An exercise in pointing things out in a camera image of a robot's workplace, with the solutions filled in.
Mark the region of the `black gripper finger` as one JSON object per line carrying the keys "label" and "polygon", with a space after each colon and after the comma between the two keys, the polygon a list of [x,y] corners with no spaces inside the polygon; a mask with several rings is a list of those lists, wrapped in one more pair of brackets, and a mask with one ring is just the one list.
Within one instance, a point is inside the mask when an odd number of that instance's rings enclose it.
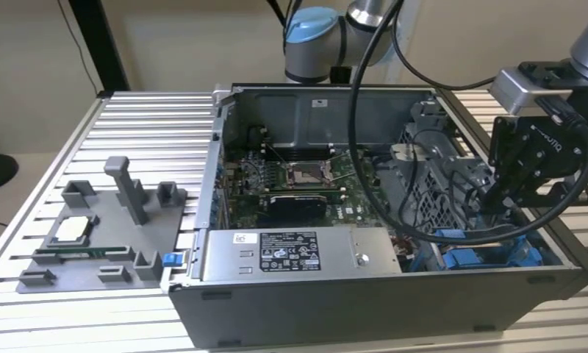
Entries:
{"label": "black gripper finger", "polygon": [[487,215],[503,214],[516,208],[519,153],[518,118],[496,117],[488,154],[488,164],[494,167],[494,184],[482,198],[482,212]]}
{"label": "black gripper finger", "polygon": [[[539,188],[547,186],[550,183],[551,179],[547,178],[530,179],[515,194],[516,205],[519,207],[530,208],[556,206],[562,202],[563,198],[570,194],[575,184],[575,178],[568,176],[563,180],[555,181],[547,193],[539,193]],[[568,207],[582,206],[588,206],[588,185],[584,187],[576,198],[568,203]]]}

